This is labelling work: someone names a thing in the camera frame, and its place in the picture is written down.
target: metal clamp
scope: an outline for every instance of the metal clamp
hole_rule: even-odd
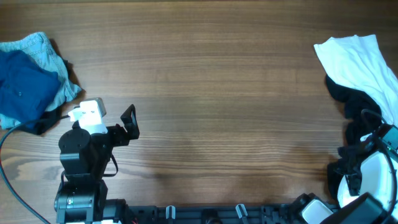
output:
[[[236,207],[236,213],[243,224],[249,224],[248,221],[248,211],[244,207],[244,204],[238,204]]]
[[[166,207],[166,219],[168,220],[168,224],[174,224],[175,207],[173,205],[169,205]]]

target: cable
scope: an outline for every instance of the cable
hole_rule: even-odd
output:
[[[361,111],[362,120],[365,122],[365,125],[366,125],[368,131],[369,131],[370,133],[372,133],[373,139],[375,140],[375,142],[376,142],[376,144],[377,144],[377,147],[378,147],[378,148],[382,151],[382,153],[386,156],[386,158],[387,158],[387,163],[388,163],[388,166],[389,166],[389,168],[390,168],[390,170],[391,170],[391,174],[392,174],[392,201],[391,201],[391,206],[390,206],[390,208],[389,208],[388,211],[387,211],[386,217],[384,217],[384,220],[381,222],[381,223],[385,223],[385,222],[388,221],[388,219],[390,219],[390,217],[391,217],[391,215],[392,215],[392,212],[393,212],[394,209],[395,209],[395,205],[396,205],[396,203],[397,203],[397,174],[396,174],[396,173],[397,173],[397,170],[395,170],[394,165],[392,164],[391,157],[390,157],[390,155],[388,154],[388,151],[387,151],[387,149],[386,149],[386,146],[383,145],[383,143],[381,142],[381,140],[374,134],[374,131],[372,130],[371,125],[369,124],[369,122],[368,122],[367,119],[365,118],[365,113],[370,113],[370,114],[372,114],[372,115],[374,115],[374,116],[377,116],[377,117],[381,118],[381,119],[384,121],[384,123],[386,123],[386,124],[387,124],[387,122],[386,122],[386,120],[385,120],[381,115],[379,115],[378,113],[375,113],[375,112],[373,112],[373,111],[371,111],[371,110],[363,109],[363,110]]]
[[[68,118],[68,115],[62,116],[60,117],[59,120],[64,119],[64,118]],[[13,196],[23,205],[25,206],[26,209],[28,209],[30,212],[33,213],[33,215],[35,215],[37,218],[39,218],[39,220],[41,220],[43,223],[46,224],[50,224],[50,222],[48,220],[46,220],[43,216],[41,216],[39,213],[37,213],[32,207],[30,207],[19,195],[18,193],[14,190],[14,188],[12,187],[11,183],[8,181],[8,178],[6,176],[6,173],[4,172],[4,168],[2,167],[1,164],[1,147],[4,143],[4,141],[6,140],[6,138],[15,130],[17,130],[18,128],[25,126],[27,124],[32,124],[32,123],[39,123],[39,122],[43,122],[46,121],[48,119],[37,119],[37,120],[33,120],[33,121],[27,121],[25,123],[21,123],[18,124],[17,126],[14,126],[13,128],[11,128],[0,140],[0,174],[1,177],[4,179],[4,183],[6,183],[8,189],[11,191],[11,193],[13,194]]]

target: white cloth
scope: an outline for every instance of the white cloth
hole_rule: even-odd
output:
[[[398,125],[398,80],[381,55],[376,35],[330,37],[314,48],[335,83],[364,91],[380,106],[387,123]]]

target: wooden table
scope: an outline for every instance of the wooden table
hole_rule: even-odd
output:
[[[136,2],[0,6],[0,41],[44,31],[107,125],[134,103],[138,140],[114,149],[108,198],[130,205],[329,200],[326,165],[343,144],[342,105],[328,94],[313,44],[376,34],[398,71],[397,3]],[[63,120],[43,136],[12,134],[11,183],[55,222]],[[0,223],[39,223],[0,181]]]

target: pile of clothes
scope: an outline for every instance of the pile of clothes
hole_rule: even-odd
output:
[[[0,67],[2,129],[46,118],[45,122],[21,127],[28,133],[42,134],[59,120],[64,102],[81,92],[69,80],[68,62],[55,53],[43,32],[0,43]]]
[[[375,35],[332,37],[323,44],[315,44],[314,48],[327,73],[330,95],[345,103],[345,117],[353,120],[345,131],[347,146],[338,149],[341,159],[328,165],[329,192],[338,200],[344,173],[336,170],[344,170],[351,159],[360,155],[360,143],[370,135],[361,118],[362,110],[381,114],[387,124],[398,126],[398,80],[384,61]],[[381,118],[373,114],[366,113],[365,117],[373,130],[382,123]],[[360,186],[361,177],[351,175],[351,189],[358,193]]]

